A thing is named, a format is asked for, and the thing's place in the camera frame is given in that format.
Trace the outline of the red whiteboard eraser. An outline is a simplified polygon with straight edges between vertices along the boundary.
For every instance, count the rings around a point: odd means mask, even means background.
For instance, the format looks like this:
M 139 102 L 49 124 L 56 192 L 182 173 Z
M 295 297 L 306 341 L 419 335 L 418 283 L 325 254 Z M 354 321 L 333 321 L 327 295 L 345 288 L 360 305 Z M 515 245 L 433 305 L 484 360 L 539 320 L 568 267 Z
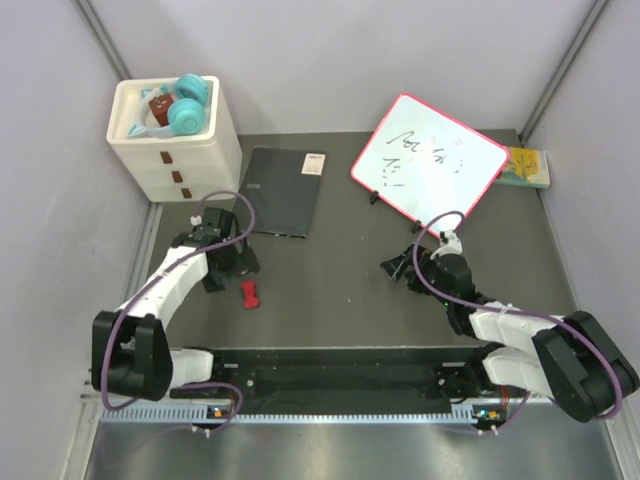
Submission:
M 257 308 L 260 305 L 255 280 L 243 281 L 241 283 L 241 291 L 243 294 L 243 306 L 245 309 Z

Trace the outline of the pink framed whiteboard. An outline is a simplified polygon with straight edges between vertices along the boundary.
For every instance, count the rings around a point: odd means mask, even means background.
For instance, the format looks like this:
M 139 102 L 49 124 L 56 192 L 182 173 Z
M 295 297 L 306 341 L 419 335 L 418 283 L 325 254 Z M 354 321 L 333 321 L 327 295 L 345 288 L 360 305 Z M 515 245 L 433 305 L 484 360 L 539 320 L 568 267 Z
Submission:
M 510 159 L 507 147 L 421 99 L 393 102 L 351 168 L 378 198 L 438 235 L 468 216 Z

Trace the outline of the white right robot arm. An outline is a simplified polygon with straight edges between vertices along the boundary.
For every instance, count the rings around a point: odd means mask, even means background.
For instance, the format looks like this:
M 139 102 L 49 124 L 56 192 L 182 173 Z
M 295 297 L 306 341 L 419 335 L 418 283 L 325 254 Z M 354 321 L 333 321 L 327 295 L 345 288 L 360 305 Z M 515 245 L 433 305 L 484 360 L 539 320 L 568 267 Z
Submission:
M 456 334 L 484 342 L 466 372 L 478 395 L 516 387 L 586 423 L 615 412 L 639 388 L 637 372 L 592 314 L 541 318 L 485 296 L 457 241 L 434 251 L 410 245 L 381 267 L 390 279 L 439 301 Z

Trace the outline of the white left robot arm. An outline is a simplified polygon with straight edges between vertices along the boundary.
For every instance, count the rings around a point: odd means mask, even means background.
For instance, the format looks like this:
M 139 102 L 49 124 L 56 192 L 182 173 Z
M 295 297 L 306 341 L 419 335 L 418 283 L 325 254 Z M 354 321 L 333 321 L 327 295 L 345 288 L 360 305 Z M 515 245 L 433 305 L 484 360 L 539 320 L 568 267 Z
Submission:
M 166 329 L 196 284 L 219 292 L 260 265 L 233 212 L 206 207 L 192 223 L 132 298 L 93 320 L 91 383 L 104 400 L 116 394 L 157 401 L 188 384 L 212 397 L 226 387 L 227 374 L 214 364 L 211 351 L 172 349 Z

